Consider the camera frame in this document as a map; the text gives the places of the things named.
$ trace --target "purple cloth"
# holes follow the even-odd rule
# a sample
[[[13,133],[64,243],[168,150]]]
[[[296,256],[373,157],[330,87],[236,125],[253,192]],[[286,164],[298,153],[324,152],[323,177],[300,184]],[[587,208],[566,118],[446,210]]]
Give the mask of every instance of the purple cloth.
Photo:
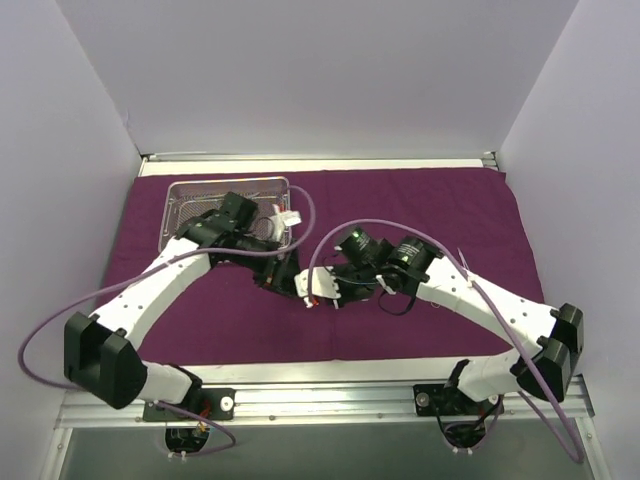
[[[307,189],[317,206],[315,231],[300,248],[302,268],[329,229],[355,218],[384,218],[429,233],[454,253],[460,248],[475,273],[531,300],[543,300],[518,206],[503,174],[473,168],[281,175]],[[171,183],[238,177],[137,178],[105,283],[140,273],[158,255]],[[296,192],[292,206],[306,217],[304,198]],[[365,228],[392,242],[404,235],[380,226]],[[398,295],[385,300],[389,308],[402,309],[407,298]],[[255,287],[249,270],[223,265],[195,282],[169,307],[140,353],[149,361],[208,365],[492,355],[506,349],[502,340],[486,330],[428,303],[418,302],[402,317],[382,312],[375,299],[339,311],[325,305],[308,310],[302,300]]]

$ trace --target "gray floor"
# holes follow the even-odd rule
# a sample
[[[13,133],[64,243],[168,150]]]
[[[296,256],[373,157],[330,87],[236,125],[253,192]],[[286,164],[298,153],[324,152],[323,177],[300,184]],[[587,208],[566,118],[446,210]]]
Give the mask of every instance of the gray floor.
[[[591,479],[539,420],[503,421],[471,457],[453,455],[433,423],[234,428],[239,445],[169,461],[147,428],[76,429],[63,479]],[[222,434],[214,434],[223,440]]]

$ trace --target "metal frame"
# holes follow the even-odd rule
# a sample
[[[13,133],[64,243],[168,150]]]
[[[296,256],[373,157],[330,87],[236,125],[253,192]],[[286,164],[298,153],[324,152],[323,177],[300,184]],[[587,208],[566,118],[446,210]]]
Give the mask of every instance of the metal frame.
[[[362,156],[332,155],[166,153],[144,156],[138,176],[483,167],[484,164],[481,158],[367,158]]]
[[[475,167],[497,169],[485,159],[363,159],[283,155],[158,154],[143,157],[139,176],[197,173],[255,173],[389,168]],[[287,364],[187,367],[207,386],[237,390],[230,426],[308,425],[363,422],[433,422],[418,417],[412,386],[441,383],[462,357]],[[536,402],[553,415],[548,403]],[[535,414],[515,394],[504,400],[504,420]],[[594,478],[611,477],[591,417],[594,415],[584,379],[575,377],[563,407],[575,419]],[[42,479],[57,479],[75,428],[165,428],[180,424],[142,422],[142,401],[114,410],[84,392],[67,392],[56,422]]]

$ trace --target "black end cap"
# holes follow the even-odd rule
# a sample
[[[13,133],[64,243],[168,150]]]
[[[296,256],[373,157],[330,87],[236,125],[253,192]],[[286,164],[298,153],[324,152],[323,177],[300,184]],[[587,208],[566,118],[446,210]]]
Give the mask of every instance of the black end cap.
[[[147,381],[133,345],[121,335],[75,313],[64,327],[64,376],[113,408],[135,400]]]

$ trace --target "black joint motor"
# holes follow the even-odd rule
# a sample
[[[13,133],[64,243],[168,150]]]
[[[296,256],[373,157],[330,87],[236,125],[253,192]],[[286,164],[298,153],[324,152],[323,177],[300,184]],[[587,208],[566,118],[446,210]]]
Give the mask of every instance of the black joint motor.
[[[533,359],[551,392],[559,402],[566,396],[569,383],[584,346],[582,310],[565,303],[559,310],[552,310],[556,324],[549,338],[541,337],[538,344],[542,351]],[[518,385],[534,397],[548,400],[522,358],[511,367]]]
[[[420,283],[429,281],[425,271],[442,252],[417,237],[407,236],[393,249],[381,273],[385,283],[395,291],[414,297]]]
[[[201,248],[223,246],[234,236],[247,233],[257,215],[256,202],[229,192],[220,208],[189,219],[178,229],[176,237],[187,238]]]

